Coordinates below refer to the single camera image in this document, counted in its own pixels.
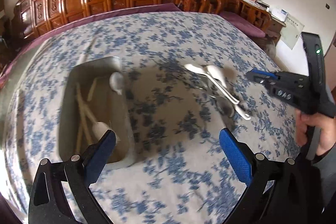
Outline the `person's right hand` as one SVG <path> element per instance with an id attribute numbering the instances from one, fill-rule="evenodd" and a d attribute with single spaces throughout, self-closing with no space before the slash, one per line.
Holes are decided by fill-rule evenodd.
<path id="1" fill-rule="evenodd" d="M 300 147 L 307 142 L 306 130 L 310 126 L 321 130 L 316 150 L 317 156 L 322 156 L 333 148 L 335 145 L 335 118 L 319 113 L 307 115 L 300 110 L 296 110 L 295 114 L 295 141 Z"/>

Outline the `grey sleeve forearm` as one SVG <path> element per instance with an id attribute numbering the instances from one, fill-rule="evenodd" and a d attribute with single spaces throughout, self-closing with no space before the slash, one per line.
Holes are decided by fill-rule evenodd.
<path id="1" fill-rule="evenodd" d="M 335 144 L 322 155 L 315 156 L 313 166 L 319 170 L 319 195 L 323 204 L 325 218 L 335 216 L 336 165 Z"/>

